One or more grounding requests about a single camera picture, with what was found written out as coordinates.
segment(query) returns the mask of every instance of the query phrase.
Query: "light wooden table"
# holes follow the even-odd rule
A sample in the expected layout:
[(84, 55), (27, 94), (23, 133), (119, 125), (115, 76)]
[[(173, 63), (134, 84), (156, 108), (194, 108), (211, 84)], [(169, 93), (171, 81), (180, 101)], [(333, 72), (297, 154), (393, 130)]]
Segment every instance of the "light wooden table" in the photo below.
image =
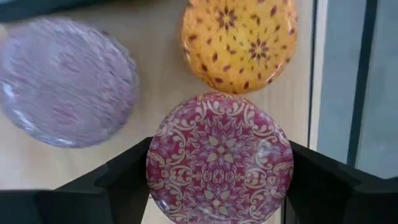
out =
[[(0, 114), (0, 189), (54, 189), (63, 185), (152, 136), (166, 114), (181, 101), (211, 91), (190, 74), (177, 45), (186, 2), (112, 2), (60, 14), (109, 32), (131, 51), (141, 81), (139, 101), (126, 127), (104, 144), (85, 149), (60, 149), (41, 143)], [(295, 57), (270, 86), (246, 97), (269, 113), (289, 139), (306, 145), (312, 1), (296, 3), (300, 17)], [(268, 223), (279, 220), (277, 212)], [(152, 200), (142, 222), (172, 223)]]

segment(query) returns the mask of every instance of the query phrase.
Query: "red flower motif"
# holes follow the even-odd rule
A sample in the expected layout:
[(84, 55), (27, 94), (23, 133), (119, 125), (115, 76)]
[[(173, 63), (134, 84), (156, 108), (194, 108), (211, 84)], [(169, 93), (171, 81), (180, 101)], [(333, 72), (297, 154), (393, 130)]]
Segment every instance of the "red flower motif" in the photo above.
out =
[(257, 59), (257, 61), (260, 63), (260, 59), (267, 58), (267, 52), (269, 48), (267, 47), (267, 42), (266, 41), (260, 41), (260, 39), (257, 38), (256, 43), (251, 42), (251, 48), (249, 49), (249, 52), (251, 54), (252, 59)]
[(235, 16), (235, 10), (229, 10), (227, 6), (224, 8), (224, 12), (219, 11), (220, 16), (217, 18), (217, 22), (220, 28), (225, 27), (226, 31), (230, 27), (235, 27), (235, 21), (238, 17)]

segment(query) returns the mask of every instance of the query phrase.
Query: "mandala pattern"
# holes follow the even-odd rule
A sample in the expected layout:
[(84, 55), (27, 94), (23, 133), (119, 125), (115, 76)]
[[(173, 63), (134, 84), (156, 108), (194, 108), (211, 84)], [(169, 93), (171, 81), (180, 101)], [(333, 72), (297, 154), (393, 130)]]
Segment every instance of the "mandala pattern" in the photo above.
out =
[(297, 41), (293, 0), (189, 0), (181, 46), (195, 75), (225, 93), (270, 83), (292, 58)]
[(138, 92), (135, 68), (109, 35), (69, 19), (38, 19), (0, 45), (1, 106), (43, 142), (92, 146), (127, 121)]
[(175, 223), (266, 221), (293, 174), (289, 140), (248, 100), (196, 96), (163, 120), (147, 155), (147, 180)]

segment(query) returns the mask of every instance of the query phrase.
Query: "purple plate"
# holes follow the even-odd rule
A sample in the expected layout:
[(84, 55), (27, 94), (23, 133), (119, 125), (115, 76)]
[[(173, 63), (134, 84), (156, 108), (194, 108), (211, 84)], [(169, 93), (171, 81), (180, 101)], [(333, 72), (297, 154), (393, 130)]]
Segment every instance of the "purple plate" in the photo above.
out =
[(116, 39), (69, 19), (39, 19), (0, 44), (0, 100), (18, 127), (58, 147), (99, 144), (126, 123), (135, 64)]

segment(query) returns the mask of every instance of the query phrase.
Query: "decorative plate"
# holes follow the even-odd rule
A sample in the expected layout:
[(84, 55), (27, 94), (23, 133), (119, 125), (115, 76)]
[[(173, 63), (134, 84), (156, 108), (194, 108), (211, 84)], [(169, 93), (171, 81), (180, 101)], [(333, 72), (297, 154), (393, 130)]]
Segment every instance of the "decorative plate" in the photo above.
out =
[(175, 223), (263, 223), (281, 205), (293, 174), (289, 140), (248, 100), (196, 96), (160, 124), (147, 181)]
[(270, 84), (293, 56), (292, 0), (189, 0), (181, 45), (194, 73), (226, 93)]
[(0, 44), (1, 106), (31, 136), (59, 147), (99, 144), (127, 121), (135, 64), (116, 40), (69, 19), (39, 19)]

